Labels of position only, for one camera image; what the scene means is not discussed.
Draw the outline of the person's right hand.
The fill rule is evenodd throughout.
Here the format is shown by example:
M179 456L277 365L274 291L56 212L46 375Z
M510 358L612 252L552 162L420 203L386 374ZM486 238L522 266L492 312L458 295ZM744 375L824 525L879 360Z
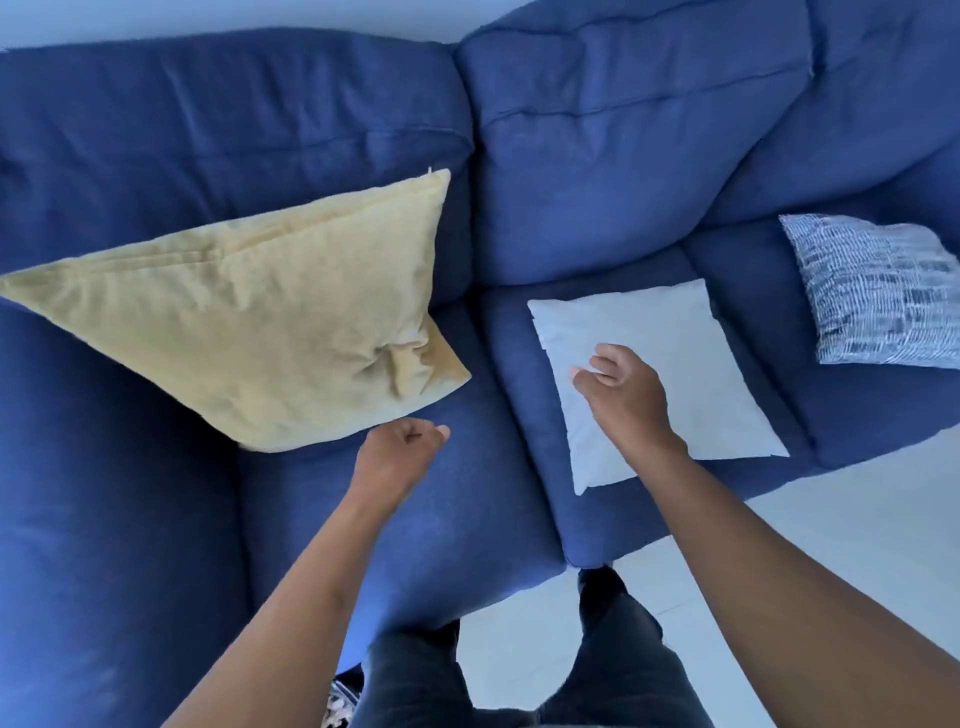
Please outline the person's right hand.
M584 369L609 378L609 386L600 391L577 392L638 476L658 463L690 457L687 444L669 421L666 391L659 376L630 347L601 343Z

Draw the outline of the person's left hand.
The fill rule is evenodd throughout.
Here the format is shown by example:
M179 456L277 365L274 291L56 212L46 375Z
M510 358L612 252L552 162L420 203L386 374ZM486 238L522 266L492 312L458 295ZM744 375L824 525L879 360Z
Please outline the person's left hand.
M371 429L359 448L346 498L382 520L396 513L441 451L425 446L428 425L438 426L428 419L399 418Z

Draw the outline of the person's left forearm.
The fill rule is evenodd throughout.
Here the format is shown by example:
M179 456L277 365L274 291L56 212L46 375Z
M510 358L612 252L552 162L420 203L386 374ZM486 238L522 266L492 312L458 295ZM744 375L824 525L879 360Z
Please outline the person's left forearm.
M320 728L367 566L398 506L350 491L161 728Z

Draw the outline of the person's right forearm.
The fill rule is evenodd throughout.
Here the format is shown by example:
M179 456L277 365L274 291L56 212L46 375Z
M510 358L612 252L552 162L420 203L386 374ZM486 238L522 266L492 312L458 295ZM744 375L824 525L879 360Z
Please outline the person's right forearm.
M960 728L960 661L684 452L643 446L627 459L777 728Z

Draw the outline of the white pillow insert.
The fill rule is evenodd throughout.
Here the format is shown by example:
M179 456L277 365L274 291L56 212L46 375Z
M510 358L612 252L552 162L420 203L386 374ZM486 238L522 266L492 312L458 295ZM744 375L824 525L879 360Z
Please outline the white pillow insert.
M576 495L634 477L570 380L570 369L586 366L599 344L627 347L655 370L671 427L694 459L788 457L747 386L701 278L573 300L531 299L527 306L554 374Z

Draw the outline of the yellow square cushion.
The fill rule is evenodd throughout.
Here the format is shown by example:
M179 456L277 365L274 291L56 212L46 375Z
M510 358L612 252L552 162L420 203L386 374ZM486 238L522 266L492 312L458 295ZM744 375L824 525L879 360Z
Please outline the yellow square cushion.
M38 314L276 454L472 377L428 313L449 169L0 276Z

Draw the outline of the blue fabric sofa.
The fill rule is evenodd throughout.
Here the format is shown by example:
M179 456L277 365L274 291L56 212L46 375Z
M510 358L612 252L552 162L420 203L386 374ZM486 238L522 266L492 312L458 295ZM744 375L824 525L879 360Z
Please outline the blue fabric sofa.
M0 276L451 172L431 313L471 380L390 522L341 673L666 535L575 494L527 302L703 279L788 457L751 498L960 423L960 370L817 362L778 217L960 254L960 0L537 0L458 44L278 28L0 52ZM160 728L347 488L364 432L246 451L0 300L0 728Z

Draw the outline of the dark trousers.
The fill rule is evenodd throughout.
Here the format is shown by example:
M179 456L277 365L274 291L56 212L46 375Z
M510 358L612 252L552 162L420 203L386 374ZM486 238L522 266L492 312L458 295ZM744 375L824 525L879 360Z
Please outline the dark trousers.
M374 641L349 728L714 728L662 626L610 565L580 570L578 593L577 656L538 707L474 705L454 620Z

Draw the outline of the black white patterned fabric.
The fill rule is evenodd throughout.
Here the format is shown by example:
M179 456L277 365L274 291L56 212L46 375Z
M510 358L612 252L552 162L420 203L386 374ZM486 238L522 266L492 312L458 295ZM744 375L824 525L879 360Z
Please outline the black white patterned fabric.
M363 687L364 674L360 665L335 676L330 684L320 728L350 728Z

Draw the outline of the blue white patterned cushion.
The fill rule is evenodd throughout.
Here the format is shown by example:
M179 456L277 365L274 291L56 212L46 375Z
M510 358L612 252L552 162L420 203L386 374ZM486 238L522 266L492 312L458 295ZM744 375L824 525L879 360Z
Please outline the blue white patterned cushion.
M960 371L960 259L919 224L783 214L822 365Z

